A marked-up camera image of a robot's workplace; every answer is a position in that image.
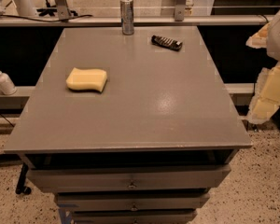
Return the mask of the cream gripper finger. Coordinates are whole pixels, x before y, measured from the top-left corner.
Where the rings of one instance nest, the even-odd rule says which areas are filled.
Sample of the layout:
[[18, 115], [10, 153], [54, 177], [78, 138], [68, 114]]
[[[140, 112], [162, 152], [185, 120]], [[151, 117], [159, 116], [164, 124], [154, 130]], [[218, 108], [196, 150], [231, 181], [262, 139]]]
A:
[[255, 86], [246, 119], [252, 124], [268, 121], [280, 107], [280, 62], [272, 69], [263, 68]]
[[267, 36], [269, 27], [270, 23], [268, 22], [267, 24], [262, 26], [256, 33], [250, 36], [245, 44], [253, 49], [265, 49], [267, 47]]

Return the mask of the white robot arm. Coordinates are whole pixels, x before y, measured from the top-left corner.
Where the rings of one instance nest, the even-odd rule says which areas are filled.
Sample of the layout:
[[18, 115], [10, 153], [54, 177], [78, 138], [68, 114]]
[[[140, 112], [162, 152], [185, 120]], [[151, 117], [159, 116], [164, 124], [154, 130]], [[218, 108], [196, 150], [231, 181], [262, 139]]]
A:
[[250, 123], [262, 124], [280, 107], [280, 10], [270, 22], [247, 39], [246, 45], [253, 49], [265, 48], [267, 55], [277, 60], [274, 68], [260, 71], [246, 115]]

